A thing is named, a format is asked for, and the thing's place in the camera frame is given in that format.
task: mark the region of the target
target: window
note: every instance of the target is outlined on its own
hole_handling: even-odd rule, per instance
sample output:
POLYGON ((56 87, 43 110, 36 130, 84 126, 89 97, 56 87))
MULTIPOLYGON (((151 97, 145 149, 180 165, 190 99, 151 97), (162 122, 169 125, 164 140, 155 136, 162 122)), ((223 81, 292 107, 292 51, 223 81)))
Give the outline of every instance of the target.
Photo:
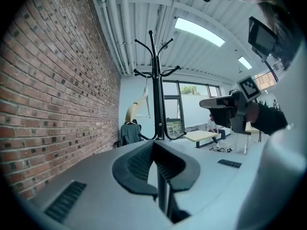
POLYGON ((178 88, 175 82, 163 82, 164 95, 178 95, 178 88))
POLYGON ((184 130, 182 102, 178 82, 163 82, 166 128, 171 138, 180 135, 184 130))
POLYGON ((166 119, 180 118, 180 105, 178 99, 165 100, 166 119))
POLYGON ((179 86, 181 94, 209 95, 205 85, 180 83, 179 86))
POLYGON ((216 87, 209 86, 209 90, 210 90, 210 96, 211 96, 211 97, 218 97, 218 96, 219 96, 216 87))
POLYGON ((166 122, 167 133, 171 138, 179 136, 182 133, 181 121, 166 122))
POLYGON ((207 30, 206 28, 203 28, 200 25, 197 25, 193 22, 178 18, 175 24, 175 28, 181 29, 184 31, 187 31, 189 33, 193 33, 197 36, 200 36, 212 43, 214 43, 217 46, 222 46, 225 42, 223 39, 221 39, 218 35, 214 34, 213 32, 207 30))
POLYGON ((164 81, 166 128, 170 137, 180 135, 186 128, 201 126, 209 119, 209 110, 199 102, 221 96, 218 86, 193 82, 164 81))

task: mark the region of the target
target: hand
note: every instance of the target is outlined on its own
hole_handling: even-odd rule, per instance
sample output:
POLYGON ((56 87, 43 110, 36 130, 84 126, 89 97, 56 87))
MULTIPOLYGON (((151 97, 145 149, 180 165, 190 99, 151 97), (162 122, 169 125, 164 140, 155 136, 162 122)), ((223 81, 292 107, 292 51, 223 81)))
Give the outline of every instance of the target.
MULTIPOLYGON (((259 115, 259 104, 255 102, 251 102, 248 104, 246 108, 246 119, 248 122, 255 123, 257 121, 259 115)), ((214 121, 212 114, 210 114, 210 120, 214 121)))

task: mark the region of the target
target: black coat rack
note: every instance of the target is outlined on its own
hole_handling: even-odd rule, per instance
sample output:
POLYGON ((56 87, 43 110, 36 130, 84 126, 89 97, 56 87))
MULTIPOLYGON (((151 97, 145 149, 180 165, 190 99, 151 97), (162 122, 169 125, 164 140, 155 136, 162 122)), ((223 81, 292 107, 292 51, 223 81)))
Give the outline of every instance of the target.
MULTIPOLYGON (((145 47, 152 56, 152 72, 140 72, 137 69, 134 69, 135 76, 141 75, 144 78, 152 78, 153 79, 153 105, 154 105, 154 136, 151 139, 164 140, 165 136, 170 140, 176 140, 184 135, 186 135, 186 131, 175 138, 171 138, 167 133, 166 128, 166 114, 165 114, 165 102, 164 102, 164 92, 163 92, 163 83, 162 77, 167 77, 171 75, 173 72, 177 70, 181 70, 181 66, 176 66, 175 68, 167 69, 161 72, 160 66, 160 53, 162 50, 174 39, 171 38, 167 43, 165 43, 159 50, 158 54, 156 51, 156 46, 154 44, 153 31, 149 31, 150 41, 152 44, 152 51, 145 44, 141 43, 139 40, 135 39, 135 42, 139 43, 143 47, 145 47)), ((139 134, 143 139, 149 140, 146 136, 139 134)))

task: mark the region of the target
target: skylight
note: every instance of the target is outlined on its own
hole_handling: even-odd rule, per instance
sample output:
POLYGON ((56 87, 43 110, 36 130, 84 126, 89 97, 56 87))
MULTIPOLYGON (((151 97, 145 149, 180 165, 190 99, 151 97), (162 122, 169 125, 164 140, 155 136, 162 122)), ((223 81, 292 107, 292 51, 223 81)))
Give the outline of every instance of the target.
POLYGON ((248 70, 252 69, 252 66, 249 64, 249 62, 242 56, 239 58, 239 60, 248 70))
POLYGON ((200 36, 215 45, 218 45, 219 47, 223 45, 225 42, 223 39, 221 39, 219 36, 215 35, 213 32, 210 32, 209 30, 201 27, 200 25, 197 25, 193 22, 186 21, 184 19, 178 18, 177 22, 175 24, 175 28, 181 29, 184 31, 187 31, 189 33, 193 33, 197 36, 200 36))

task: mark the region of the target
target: person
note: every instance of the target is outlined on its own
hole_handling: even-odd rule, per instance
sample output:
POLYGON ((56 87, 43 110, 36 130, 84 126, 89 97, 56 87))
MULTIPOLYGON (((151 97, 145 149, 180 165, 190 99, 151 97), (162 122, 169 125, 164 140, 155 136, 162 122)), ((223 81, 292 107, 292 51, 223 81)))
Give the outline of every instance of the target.
MULTIPOLYGON (((274 58, 280 60, 285 70, 290 66, 292 59, 303 39, 303 33, 292 19, 291 13, 285 4, 280 0, 239 0, 243 2, 256 3, 259 5, 268 26, 277 35, 282 49, 272 54, 274 58)), ((293 9, 293 0, 287 4, 293 9)), ((251 102, 246 109, 247 121, 251 126, 271 135, 275 131, 285 128, 287 121, 284 114, 276 109, 270 109, 259 103, 251 102)))
POLYGON ((280 0, 239 0, 256 3, 262 10, 267 25, 278 36, 282 48, 272 53, 276 60, 280 60, 284 69, 290 66, 293 57, 303 37, 301 30, 294 22, 286 6, 280 0))
POLYGON ((275 109, 277 109, 277 101, 274 99, 274 101, 273 101, 273 107, 275 108, 275 109))
MULTIPOLYGON (((225 140, 226 139, 225 130, 218 129, 216 123, 213 120, 211 120, 210 118, 209 118, 209 120, 207 122, 207 131, 212 132, 212 133, 221 134, 221 140, 225 140)), ((220 146, 220 143, 217 142, 215 137, 212 137, 212 140, 216 143, 217 147, 220 146)))

